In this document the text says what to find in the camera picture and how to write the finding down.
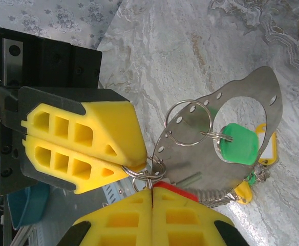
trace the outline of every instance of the marble surface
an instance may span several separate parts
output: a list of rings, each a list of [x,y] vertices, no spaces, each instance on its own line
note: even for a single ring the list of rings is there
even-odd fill
[[[98,49],[100,80],[135,105],[150,154],[174,103],[272,67],[284,108],[279,161],[249,205],[217,210],[250,245],[299,245],[299,1],[124,0]],[[264,121],[258,103],[236,98],[214,128]]]

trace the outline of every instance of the rectangular cutout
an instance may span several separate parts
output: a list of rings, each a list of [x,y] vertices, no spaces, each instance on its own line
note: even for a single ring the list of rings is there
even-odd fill
[[[61,117],[55,117],[54,135],[68,139],[69,121]]]
[[[93,145],[93,130],[90,127],[76,123],[74,141],[77,144],[91,147]]]
[[[143,203],[143,202],[144,202],[143,198],[139,197],[139,198],[132,200],[130,203]]]
[[[33,125],[38,130],[48,132],[49,130],[49,113],[39,111],[33,117]]]
[[[98,246],[136,246],[136,235],[102,235]]]
[[[35,148],[35,157],[36,160],[39,162],[40,165],[49,168],[51,164],[51,155],[52,151],[42,148],[40,146],[37,146]]]
[[[167,224],[200,224],[197,214],[191,209],[168,209],[166,211]]]
[[[202,232],[168,232],[169,246],[206,246]]]
[[[69,157],[60,153],[55,153],[54,169],[63,173],[68,172]]]
[[[174,201],[175,199],[169,195],[166,195],[166,194],[163,194],[162,195],[162,200],[165,200],[165,201]]]
[[[78,178],[88,180],[90,178],[90,173],[92,171],[92,166],[84,161],[74,159],[72,163],[72,175]]]
[[[138,227],[138,213],[117,213],[109,217],[107,227]]]

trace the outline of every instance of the teal container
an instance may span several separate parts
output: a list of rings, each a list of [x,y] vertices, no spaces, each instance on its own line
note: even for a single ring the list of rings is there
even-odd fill
[[[38,182],[34,186],[8,194],[8,206],[15,230],[38,223],[44,214],[50,194],[50,186]]]

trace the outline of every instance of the green plastic key fob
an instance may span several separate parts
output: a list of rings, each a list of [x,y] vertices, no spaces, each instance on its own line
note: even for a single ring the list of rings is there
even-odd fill
[[[252,165],[255,162],[259,151],[259,139],[255,132],[236,123],[230,123],[222,134],[233,139],[220,140],[220,150],[224,159],[244,165]]]
[[[249,186],[254,185],[257,182],[257,177],[254,174],[254,171],[252,171],[247,177],[246,181],[248,182]]]

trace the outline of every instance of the triangular cutout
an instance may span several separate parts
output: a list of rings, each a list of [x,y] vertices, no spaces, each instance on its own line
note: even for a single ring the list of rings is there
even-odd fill
[[[117,153],[114,151],[111,145],[107,145],[105,148],[105,153],[111,156],[117,156]]]
[[[102,170],[102,177],[108,177],[108,176],[111,176],[113,174],[114,174],[114,172],[110,169],[103,168],[103,170]]]

